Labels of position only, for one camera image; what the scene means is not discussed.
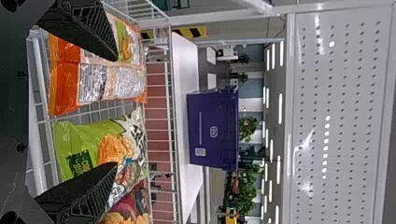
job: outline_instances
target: chip bag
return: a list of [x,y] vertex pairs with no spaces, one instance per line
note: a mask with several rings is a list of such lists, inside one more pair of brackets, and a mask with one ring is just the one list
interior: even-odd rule
[[115,63],[49,35],[49,114],[59,116],[92,102],[146,102],[147,69],[140,28],[111,14],[107,18],[119,49]]
[[110,209],[149,175],[143,109],[93,124],[53,124],[54,145],[63,181],[106,162],[119,164],[106,209]]
[[99,224],[149,224],[149,182],[141,180]]

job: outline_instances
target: wire rack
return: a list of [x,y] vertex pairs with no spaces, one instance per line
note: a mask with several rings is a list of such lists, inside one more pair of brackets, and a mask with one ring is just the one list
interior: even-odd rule
[[[144,19],[166,18],[166,14],[155,7],[150,1],[121,1],[106,0],[104,6],[107,12],[118,17],[136,23]],[[145,42],[145,56],[158,53],[163,54],[167,60],[157,62],[150,61],[147,65],[163,66],[161,74],[148,74],[149,76],[163,75],[165,82],[163,88],[166,89],[163,96],[149,96],[148,101],[156,101],[159,98],[165,100],[163,108],[146,108],[144,105],[136,104],[130,100],[113,100],[96,102],[90,105],[84,105],[72,113],[63,116],[50,116],[48,114],[49,86],[50,86],[50,51],[49,51],[49,34],[41,29],[34,28],[27,39],[27,56],[29,63],[29,73],[31,77],[30,94],[30,113],[33,118],[30,120],[30,126],[34,127],[29,134],[33,136],[35,144],[30,144],[30,150],[34,153],[28,157],[26,171],[26,185],[32,196],[41,194],[42,192],[62,183],[59,174],[59,165],[56,161],[56,155],[52,139],[52,123],[57,121],[70,121],[75,124],[88,124],[104,119],[115,119],[121,115],[132,112],[141,107],[144,111],[163,110],[166,113],[167,127],[147,128],[149,132],[166,132],[168,135],[168,149],[160,153],[169,154],[167,160],[151,160],[152,154],[157,153],[156,148],[150,147],[149,143],[158,143],[159,141],[150,140],[148,138],[148,162],[149,183],[151,185],[150,195],[156,196],[157,200],[150,197],[151,223],[178,223],[180,217],[179,202],[179,180],[178,180],[178,159],[177,146],[175,145],[176,130],[174,127],[174,110],[173,110],[173,82],[172,82],[172,63],[171,63],[171,46],[170,46],[170,27],[162,28],[168,34],[161,44],[156,43],[155,39]],[[158,83],[150,83],[148,79],[148,90],[159,88]],[[169,176],[165,181],[162,176]]]
[[168,16],[149,0],[104,0],[107,10],[115,9],[133,21],[161,19]]

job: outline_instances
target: fluorescent light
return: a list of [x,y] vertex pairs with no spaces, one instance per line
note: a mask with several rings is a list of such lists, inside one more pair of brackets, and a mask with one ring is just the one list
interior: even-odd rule
[[270,142],[270,162],[274,159],[274,140],[271,139]]
[[269,201],[272,202],[272,180],[270,180]]
[[280,156],[277,156],[277,163],[276,163],[276,183],[280,184]]
[[264,205],[262,205],[262,220],[264,219]]
[[279,206],[275,208],[275,224],[279,224]]
[[265,138],[265,121],[262,122],[262,138]]
[[267,201],[268,201],[268,198],[267,198],[267,195],[265,195],[264,196],[264,213],[267,213]]
[[267,72],[270,70],[270,50],[267,50]]
[[268,148],[268,129],[265,130],[265,148]]
[[268,163],[266,162],[265,163],[265,182],[267,182],[268,181]]
[[272,63],[272,69],[275,69],[275,44],[273,44],[273,46],[272,46],[271,63]]
[[268,109],[270,107],[270,89],[269,88],[267,88],[267,94],[265,95],[265,97],[267,97],[265,105],[266,105],[266,107]]
[[279,94],[279,106],[278,106],[278,114],[277,114],[277,123],[282,124],[282,116],[283,116],[283,94]]
[[262,87],[262,103],[265,105],[266,98],[265,98],[265,92],[267,89],[265,87]]
[[264,194],[264,179],[262,179],[262,194]]
[[280,56],[279,56],[279,65],[283,66],[283,55],[285,54],[285,49],[284,49],[284,43],[283,40],[280,41]]

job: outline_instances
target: floor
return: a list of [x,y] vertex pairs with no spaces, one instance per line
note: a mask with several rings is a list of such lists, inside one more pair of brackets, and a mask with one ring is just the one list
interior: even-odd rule
[[224,184],[226,179],[226,172],[220,169],[210,168],[210,197],[211,200],[211,218],[210,224],[217,224],[218,218],[216,212],[219,206],[222,205],[224,198]]
[[[216,62],[216,65],[209,63],[206,59],[207,51],[205,48],[198,49],[198,64],[199,64],[199,82],[200,90],[205,91],[208,89],[207,74],[216,74],[217,87],[223,88],[226,84],[227,76],[229,73],[229,65],[226,62]],[[226,179],[226,172],[220,169],[209,168],[209,177],[206,179],[205,184],[205,199],[210,202],[210,209],[206,210],[207,220],[206,223],[218,224],[217,211],[219,206],[222,205],[224,197],[224,184]]]

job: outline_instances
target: logo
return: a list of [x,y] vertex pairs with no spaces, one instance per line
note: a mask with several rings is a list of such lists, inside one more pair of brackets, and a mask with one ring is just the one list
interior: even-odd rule
[[218,135],[219,135],[218,127],[216,126],[210,127],[210,137],[215,138],[218,137]]

